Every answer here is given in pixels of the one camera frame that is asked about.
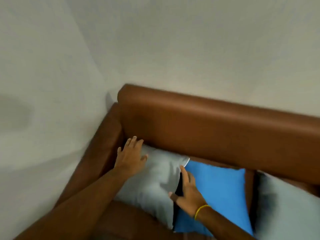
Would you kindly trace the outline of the person's right hand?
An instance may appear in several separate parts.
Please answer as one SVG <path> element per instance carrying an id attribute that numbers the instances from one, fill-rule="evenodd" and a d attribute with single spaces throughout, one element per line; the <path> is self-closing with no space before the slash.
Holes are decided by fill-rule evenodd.
<path id="1" fill-rule="evenodd" d="M 203 198 L 202 194 L 198 189 L 193 189 L 189 187 L 189 172 L 183 167 L 180 166 L 180 171 L 182 174 L 182 191 L 183 195 L 181 196 L 180 202 L 174 202 L 179 206 L 185 213 L 190 217 L 194 218 L 194 215 L 197 209 L 200 206 L 207 205 L 207 202 Z"/>

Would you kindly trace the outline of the person's left hand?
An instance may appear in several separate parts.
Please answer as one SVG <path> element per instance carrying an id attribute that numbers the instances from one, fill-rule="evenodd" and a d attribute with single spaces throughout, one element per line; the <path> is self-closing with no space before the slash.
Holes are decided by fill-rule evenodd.
<path id="1" fill-rule="evenodd" d="M 126 179 L 141 172 L 146 165 L 146 162 L 141 161 L 143 140 L 137 139 L 134 148 L 130 148 L 130 140 L 131 138 L 126 141 L 122 153 L 117 156 L 114 164 L 114 169 Z"/>

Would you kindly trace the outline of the grey cushion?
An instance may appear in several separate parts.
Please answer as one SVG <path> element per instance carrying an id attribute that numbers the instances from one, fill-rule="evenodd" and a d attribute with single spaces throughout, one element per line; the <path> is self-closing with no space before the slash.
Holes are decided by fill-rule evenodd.
<path id="1" fill-rule="evenodd" d="M 148 155 L 145 167 L 125 182 L 114 200 L 142 209 L 172 230 L 174 203 L 168 193 L 177 190 L 180 166 L 190 157 L 148 145 L 142 145 L 141 155 Z"/>
<path id="2" fill-rule="evenodd" d="M 257 240 L 320 240 L 320 198 L 259 172 Z"/>

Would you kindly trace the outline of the person's left forearm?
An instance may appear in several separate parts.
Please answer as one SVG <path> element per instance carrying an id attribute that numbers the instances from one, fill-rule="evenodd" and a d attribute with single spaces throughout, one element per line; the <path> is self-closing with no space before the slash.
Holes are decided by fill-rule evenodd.
<path id="1" fill-rule="evenodd" d="M 14 240 L 84 240 L 107 206 L 133 175 L 129 167 L 116 167 L 37 220 Z"/>

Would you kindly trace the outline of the person's right forearm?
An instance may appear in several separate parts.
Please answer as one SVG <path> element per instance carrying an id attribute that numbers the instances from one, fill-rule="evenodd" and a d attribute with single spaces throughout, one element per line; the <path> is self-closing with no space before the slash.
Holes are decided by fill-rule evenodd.
<path id="1" fill-rule="evenodd" d="M 255 238 L 212 208 L 202 209 L 197 217 L 217 240 L 255 240 Z"/>

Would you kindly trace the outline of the yellow wristband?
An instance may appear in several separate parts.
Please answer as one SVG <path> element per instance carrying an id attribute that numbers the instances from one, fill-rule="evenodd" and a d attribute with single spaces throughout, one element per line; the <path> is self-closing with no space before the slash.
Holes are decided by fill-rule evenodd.
<path id="1" fill-rule="evenodd" d="M 194 215 L 194 220 L 195 220 L 195 221 L 197 220 L 197 217 L 198 217 L 199 212 L 200 212 L 202 209 L 204 209 L 204 208 L 211 208 L 211 206 L 208 205 L 208 204 L 203 205 L 203 206 L 200 206 L 200 207 L 196 210 L 196 212 L 195 212 L 195 215 Z"/>

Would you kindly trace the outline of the blue cushion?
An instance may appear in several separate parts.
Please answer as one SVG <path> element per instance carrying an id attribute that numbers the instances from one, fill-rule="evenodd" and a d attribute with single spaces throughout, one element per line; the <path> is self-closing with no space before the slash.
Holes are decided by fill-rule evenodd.
<path id="1" fill-rule="evenodd" d="M 245 169 L 222 168 L 189 161 L 185 169 L 195 177 L 206 202 L 235 225 L 253 235 L 245 193 Z"/>

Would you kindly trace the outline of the brown leather sofa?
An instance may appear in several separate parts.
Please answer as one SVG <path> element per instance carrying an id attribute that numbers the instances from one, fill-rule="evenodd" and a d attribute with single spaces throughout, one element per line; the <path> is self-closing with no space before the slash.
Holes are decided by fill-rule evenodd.
<path id="1" fill-rule="evenodd" d="M 113 168 L 128 137 L 191 159 L 245 168 L 247 208 L 256 171 L 320 196 L 320 117 L 125 84 L 55 206 Z"/>

